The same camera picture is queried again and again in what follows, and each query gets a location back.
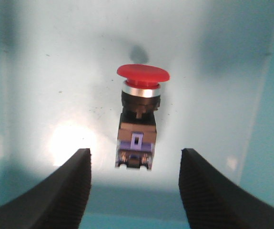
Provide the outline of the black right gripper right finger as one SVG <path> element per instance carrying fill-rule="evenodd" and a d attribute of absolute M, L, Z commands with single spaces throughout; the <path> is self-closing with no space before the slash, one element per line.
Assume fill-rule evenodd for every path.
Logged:
<path fill-rule="evenodd" d="M 274 229 L 274 207 L 244 191 L 191 148 L 182 150 L 179 190 L 192 229 Z"/>

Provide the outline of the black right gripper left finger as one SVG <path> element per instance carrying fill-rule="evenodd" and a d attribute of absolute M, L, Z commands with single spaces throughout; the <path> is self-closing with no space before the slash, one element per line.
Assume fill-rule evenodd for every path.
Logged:
<path fill-rule="evenodd" d="M 91 153 L 79 149 L 50 176 L 0 206 L 0 229 L 77 229 L 91 190 Z"/>

